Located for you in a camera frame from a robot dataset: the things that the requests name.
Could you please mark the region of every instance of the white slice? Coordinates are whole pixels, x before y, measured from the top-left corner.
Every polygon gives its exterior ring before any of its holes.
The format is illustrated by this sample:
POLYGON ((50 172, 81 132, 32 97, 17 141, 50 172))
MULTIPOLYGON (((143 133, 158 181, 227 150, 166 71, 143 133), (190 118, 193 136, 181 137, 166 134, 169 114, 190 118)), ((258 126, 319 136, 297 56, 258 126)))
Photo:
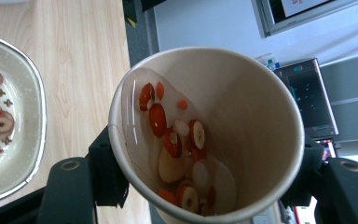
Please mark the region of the white slice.
POLYGON ((181 119, 175 119, 173 121, 173 130, 182 137, 187 137, 190 133, 190 127, 188 127, 188 124, 181 119))
POLYGON ((154 102, 153 102, 152 99, 149 99, 149 100, 147 101, 147 105, 146 105, 147 110, 149 110, 150 107, 152 107, 153 103, 154 103, 154 102))
POLYGON ((193 183, 200 195, 206 197, 211 187, 211 175, 205 164, 205 160, 197 161, 193 165, 193 183))
POLYGON ((6 133, 13 129, 14 122, 6 117, 0 117, 0 133, 6 133))
POLYGON ((205 143, 205 131, 202 123, 198 120, 191 120, 190 124, 190 139, 198 149, 202 149, 205 143))
POLYGON ((158 157, 158 174, 165 183, 173 183, 181 179, 186 172, 186 158, 181 156, 174 158, 162 148, 158 157))

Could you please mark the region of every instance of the black mount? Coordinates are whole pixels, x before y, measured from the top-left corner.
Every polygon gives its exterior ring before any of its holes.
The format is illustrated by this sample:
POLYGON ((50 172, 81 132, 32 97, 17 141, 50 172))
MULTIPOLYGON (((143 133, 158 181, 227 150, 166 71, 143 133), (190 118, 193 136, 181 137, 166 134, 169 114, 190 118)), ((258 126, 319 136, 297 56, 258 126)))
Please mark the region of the black mount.
MULTIPOLYGON (((358 223, 358 162, 331 158, 325 163, 324 149, 308 137, 304 148, 300 171, 282 204, 308 206, 314 196, 318 224, 358 223)), ((128 191, 106 127, 86 158, 57 162, 44 188, 0 207, 0 224, 98 223, 96 206, 122 207, 128 191)))

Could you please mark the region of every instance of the cup rim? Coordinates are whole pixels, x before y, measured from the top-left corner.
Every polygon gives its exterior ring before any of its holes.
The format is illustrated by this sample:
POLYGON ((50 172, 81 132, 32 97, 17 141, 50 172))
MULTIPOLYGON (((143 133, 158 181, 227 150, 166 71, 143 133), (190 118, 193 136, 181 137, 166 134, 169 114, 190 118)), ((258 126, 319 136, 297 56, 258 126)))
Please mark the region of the cup rim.
POLYGON ((122 78, 122 80, 120 81, 117 87, 110 108, 109 124, 108 124, 109 138, 112 145, 112 149, 117 159, 117 163, 122 169, 124 175, 134 186, 134 188, 139 193, 141 193, 141 195, 143 195, 150 203, 155 205, 159 210, 163 211, 164 213, 167 213, 170 216, 173 216, 175 218, 187 222, 188 221, 202 222, 202 223, 241 222, 244 221, 245 219, 255 216, 259 212, 262 212, 263 210, 267 209, 269 206, 274 204, 277 200, 279 200, 279 198, 282 197, 283 194, 289 189, 289 187, 291 186, 292 182, 295 180, 296 175, 298 173, 299 167, 302 162, 303 150, 301 148, 304 146, 305 134, 302 127, 302 121, 301 121, 302 119, 296 107, 296 102, 291 96, 288 97, 289 100, 293 101, 293 103, 291 104, 292 107, 291 110, 294 112, 294 115, 296 116, 295 120, 299 121, 296 123, 296 128, 298 129, 298 135, 294 136, 294 139, 296 140, 295 145, 296 148, 298 148, 298 150, 296 151, 296 153, 294 153, 292 163, 290 164, 288 169, 291 170, 292 172, 288 173, 288 176, 285 179, 282 179, 278 184, 274 186, 274 188, 272 188, 268 192, 268 194, 264 195, 257 202, 251 203, 246 207, 237 209, 235 211, 223 215, 203 217, 197 214, 190 213, 173 204, 167 203, 165 200, 160 198, 156 192, 150 189, 140 178, 138 178, 137 174, 132 170, 131 165, 126 162, 127 159, 123 150, 120 150, 120 148, 125 148, 125 145, 123 144, 124 136, 122 135, 118 127, 118 125, 121 125, 121 122, 118 122, 121 121, 121 118, 118 118, 118 114, 120 114, 121 116, 121 91, 126 76, 129 73, 131 73, 133 70, 142 67, 145 63, 149 61, 156 60, 158 57, 164 57, 168 54, 172 54, 178 51, 189 51, 189 50, 190 51, 199 51, 199 50, 220 51, 224 54, 230 54, 234 57, 240 57, 243 60, 250 62, 254 66, 257 66, 259 69, 265 70, 265 72, 270 72, 266 67, 264 67, 262 64, 258 63, 254 59, 227 49, 210 48, 210 47, 185 47, 185 48, 178 48, 178 49, 170 49, 151 55, 148 58, 134 65, 133 68, 129 70, 127 74, 122 78))

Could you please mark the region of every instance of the plate rim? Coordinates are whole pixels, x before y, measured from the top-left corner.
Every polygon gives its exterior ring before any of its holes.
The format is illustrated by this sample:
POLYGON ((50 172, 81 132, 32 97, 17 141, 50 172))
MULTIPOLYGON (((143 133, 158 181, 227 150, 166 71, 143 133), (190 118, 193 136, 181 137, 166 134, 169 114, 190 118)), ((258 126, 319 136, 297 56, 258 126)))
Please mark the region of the plate rim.
POLYGON ((8 189, 6 192, 0 194, 0 200, 6 198, 7 196, 13 194, 14 192, 18 191, 22 187, 24 187, 26 184, 28 184, 33 178, 34 175, 37 173, 40 167, 40 163, 43 158, 43 154, 45 151, 46 146, 46 133, 47 133, 47 105, 46 105, 46 93, 45 93, 45 87, 42 80, 42 77, 34 64, 34 62, 21 50, 14 47, 13 45, 7 43, 5 40, 0 38, 0 45, 8 48, 10 51, 12 51, 15 54, 18 54, 32 69, 34 76, 37 81, 37 86, 40 90, 40 100, 41 100, 41 112, 42 112, 42 118, 41 118, 41 136, 40 136, 40 147, 37 152, 36 160, 34 162, 32 171, 26 176, 24 180, 19 181, 19 184, 15 185, 15 187, 8 189))

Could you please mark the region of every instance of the gray panel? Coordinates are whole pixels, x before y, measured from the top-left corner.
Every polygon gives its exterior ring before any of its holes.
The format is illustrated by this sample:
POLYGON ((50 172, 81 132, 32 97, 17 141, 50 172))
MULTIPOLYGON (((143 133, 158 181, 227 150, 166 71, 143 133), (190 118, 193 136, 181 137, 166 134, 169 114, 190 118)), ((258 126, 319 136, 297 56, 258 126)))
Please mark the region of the gray panel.
POLYGON ((332 106, 339 135, 338 142, 358 140, 358 102, 332 106))
POLYGON ((358 97, 358 57, 321 66, 330 102, 358 97))

